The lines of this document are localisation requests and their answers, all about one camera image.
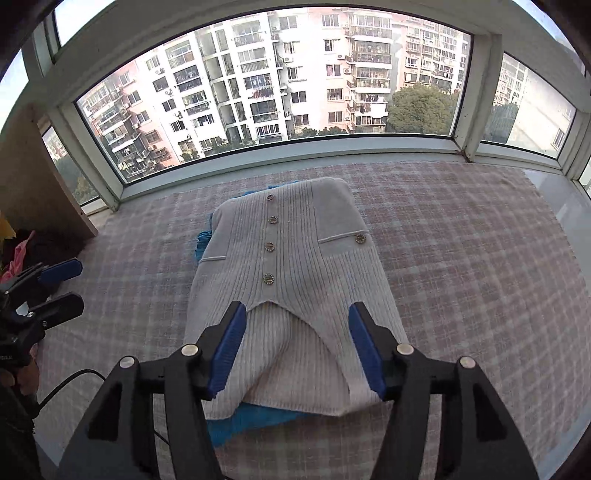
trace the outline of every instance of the pink cloth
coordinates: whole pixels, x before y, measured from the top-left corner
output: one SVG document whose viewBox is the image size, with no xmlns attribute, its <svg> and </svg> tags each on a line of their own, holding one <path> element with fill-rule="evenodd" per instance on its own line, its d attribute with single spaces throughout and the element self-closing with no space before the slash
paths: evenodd
<svg viewBox="0 0 591 480">
<path fill-rule="evenodd" d="M 27 254 L 27 243 L 31 238 L 33 238 L 33 235 L 35 235 L 35 230 L 31 232 L 29 238 L 22 241 L 15 247 L 14 260 L 10 262 L 8 270 L 6 270 L 2 275 L 2 278 L 0 278 L 0 283 L 4 283 L 22 272 L 22 264 L 24 263 L 25 255 Z"/>
</svg>

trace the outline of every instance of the ribbed knit fabric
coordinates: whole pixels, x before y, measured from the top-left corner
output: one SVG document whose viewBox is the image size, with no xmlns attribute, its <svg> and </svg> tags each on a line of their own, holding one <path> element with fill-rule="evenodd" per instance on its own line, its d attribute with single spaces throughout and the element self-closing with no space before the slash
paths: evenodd
<svg viewBox="0 0 591 480">
<path fill-rule="evenodd" d="M 365 302 L 378 325 L 400 342 L 407 337 L 343 180 L 288 184 L 216 209 L 191 287 L 185 342 L 218 323 L 232 300 L 246 305 L 246 333 L 226 388 L 203 405 L 206 418 L 228 418 L 243 400 L 334 416 L 380 402 L 349 333 L 349 306 Z"/>
</svg>

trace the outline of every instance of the black cable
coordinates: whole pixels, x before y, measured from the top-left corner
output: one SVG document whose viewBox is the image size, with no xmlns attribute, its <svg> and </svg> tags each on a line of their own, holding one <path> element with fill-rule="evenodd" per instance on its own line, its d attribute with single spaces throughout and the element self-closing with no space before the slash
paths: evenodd
<svg viewBox="0 0 591 480">
<path fill-rule="evenodd" d="M 46 396 L 43 401 L 39 404 L 39 411 L 41 411 L 43 409 L 43 407 L 45 407 L 45 405 L 47 405 L 47 403 L 56 396 L 56 394 L 62 389 L 64 388 L 68 383 L 70 383 L 72 380 L 74 380 L 75 378 L 83 375 L 83 374 L 95 374 L 97 377 L 101 377 L 101 379 L 103 380 L 103 382 L 106 380 L 106 378 L 104 377 L 103 374 L 97 372 L 96 370 L 93 370 L 91 368 L 85 368 L 83 370 L 78 370 L 75 374 L 71 374 L 68 378 L 66 378 L 62 383 L 60 383 L 56 388 L 54 388 L 51 393 Z"/>
</svg>

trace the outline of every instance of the plaid blanket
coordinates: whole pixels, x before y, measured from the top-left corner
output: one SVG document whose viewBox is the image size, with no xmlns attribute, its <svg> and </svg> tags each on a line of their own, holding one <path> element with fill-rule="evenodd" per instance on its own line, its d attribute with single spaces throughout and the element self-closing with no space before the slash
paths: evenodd
<svg viewBox="0 0 591 480">
<path fill-rule="evenodd" d="M 73 290 L 84 315 L 51 330 L 40 398 L 80 368 L 107 374 L 124 355 L 181 346 L 197 234 L 224 200 L 270 184 L 343 178 L 378 247 L 410 341 L 423 353 L 478 360 L 539 464 L 568 431 L 591 388 L 591 302 L 556 217 L 516 169 L 460 163 L 352 164 L 216 184 L 122 205 L 80 255 Z M 37 430 L 62 446 L 100 381 L 83 376 L 54 398 Z M 434 399 L 423 478 L 432 478 L 440 407 Z M 341 418 L 310 416 L 241 434 L 217 450 L 235 480 L 368 478 L 389 405 Z M 165 433 L 161 398 L 155 426 Z M 163 478 L 170 455 L 157 440 Z"/>
</svg>

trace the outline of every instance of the white apartment building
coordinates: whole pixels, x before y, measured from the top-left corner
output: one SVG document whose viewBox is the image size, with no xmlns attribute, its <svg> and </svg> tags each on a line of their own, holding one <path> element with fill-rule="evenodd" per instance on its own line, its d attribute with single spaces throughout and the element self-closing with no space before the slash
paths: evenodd
<svg viewBox="0 0 591 480">
<path fill-rule="evenodd" d="M 415 83 L 461 89 L 469 40 L 452 28 L 390 12 L 263 12 L 146 52 L 82 104 L 120 171 L 135 179 L 153 171 L 153 162 L 159 169 L 204 158 L 225 142 L 287 140 L 304 128 L 384 132 L 393 92 Z M 97 111 L 91 105 L 99 105 L 100 92 L 108 96 L 100 105 L 108 102 Z"/>
</svg>

